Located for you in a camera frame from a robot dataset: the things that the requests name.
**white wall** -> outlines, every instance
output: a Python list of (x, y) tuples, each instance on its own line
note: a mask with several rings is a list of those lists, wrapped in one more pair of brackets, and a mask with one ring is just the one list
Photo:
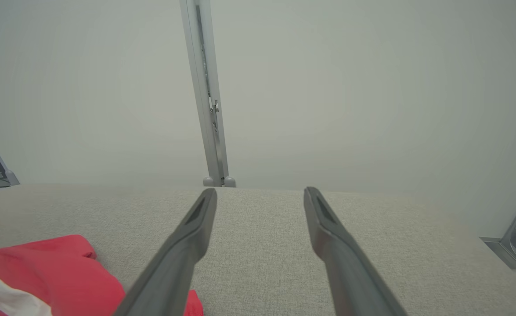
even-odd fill
[(200, 185), (179, 2), (0, 1), (0, 154), (23, 183)]
[(481, 236), (516, 213), (516, 0), (212, 0), (239, 187), (429, 198)]

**white stripe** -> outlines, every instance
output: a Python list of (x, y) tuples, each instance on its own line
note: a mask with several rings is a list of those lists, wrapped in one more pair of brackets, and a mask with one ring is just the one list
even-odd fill
[(0, 311), (7, 316), (52, 316), (51, 306), (0, 279)]

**folded garment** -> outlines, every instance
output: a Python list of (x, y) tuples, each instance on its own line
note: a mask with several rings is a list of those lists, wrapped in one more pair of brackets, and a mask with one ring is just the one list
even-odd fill
[[(0, 316), (111, 316), (123, 287), (82, 236), (0, 249)], [(190, 291), (186, 316), (203, 316)]]

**red fabric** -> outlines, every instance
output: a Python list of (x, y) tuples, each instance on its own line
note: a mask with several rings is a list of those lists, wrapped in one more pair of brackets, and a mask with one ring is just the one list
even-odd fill
[(53, 316), (111, 316), (125, 292), (95, 258), (79, 235), (1, 248), (0, 279), (49, 304)]

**red and white cloth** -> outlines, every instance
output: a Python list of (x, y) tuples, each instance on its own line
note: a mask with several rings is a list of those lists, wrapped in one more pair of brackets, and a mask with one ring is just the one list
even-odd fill
[[(0, 316), (111, 316), (123, 287), (82, 236), (0, 249)], [(203, 316), (192, 290), (186, 316)]]

